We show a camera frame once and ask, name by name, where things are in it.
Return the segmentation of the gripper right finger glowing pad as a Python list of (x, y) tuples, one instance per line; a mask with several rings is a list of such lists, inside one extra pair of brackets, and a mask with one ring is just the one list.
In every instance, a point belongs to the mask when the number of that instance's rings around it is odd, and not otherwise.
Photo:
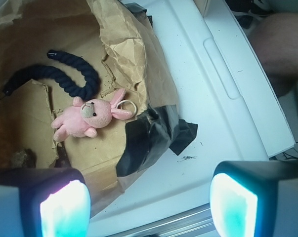
[(210, 208), (221, 237), (298, 237), (298, 160), (221, 162)]

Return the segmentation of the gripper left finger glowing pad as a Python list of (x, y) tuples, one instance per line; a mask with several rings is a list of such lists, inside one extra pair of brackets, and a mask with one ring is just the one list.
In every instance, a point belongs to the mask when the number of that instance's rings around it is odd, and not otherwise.
[(85, 237), (91, 198), (74, 168), (0, 173), (0, 237)]

